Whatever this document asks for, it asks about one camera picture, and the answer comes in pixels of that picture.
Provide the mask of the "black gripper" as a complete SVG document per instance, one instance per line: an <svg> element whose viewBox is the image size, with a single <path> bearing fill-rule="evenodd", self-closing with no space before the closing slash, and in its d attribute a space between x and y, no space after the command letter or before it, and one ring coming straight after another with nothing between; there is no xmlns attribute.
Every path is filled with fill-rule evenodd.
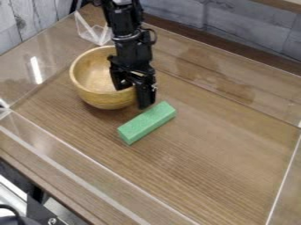
<svg viewBox="0 0 301 225"><path fill-rule="evenodd" d="M138 105L143 110L150 107L157 98L156 70L152 67L152 46L157 43L157 33L150 28L114 29L111 40L117 55L109 56L111 63L111 81L117 91L133 86L127 80L129 74L141 73L134 79Z"/></svg>

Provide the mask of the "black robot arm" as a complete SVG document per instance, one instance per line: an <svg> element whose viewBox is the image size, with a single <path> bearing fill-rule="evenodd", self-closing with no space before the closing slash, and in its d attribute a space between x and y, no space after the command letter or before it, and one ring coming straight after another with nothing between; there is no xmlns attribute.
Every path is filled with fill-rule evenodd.
<svg viewBox="0 0 301 225"><path fill-rule="evenodd" d="M139 108L146 109L157 98L157 77L152 66L157 33L142 27L141 0L102 0L102 10L117 51L117 55L107 57L113 84L118 91L134 87Z"/></svg>

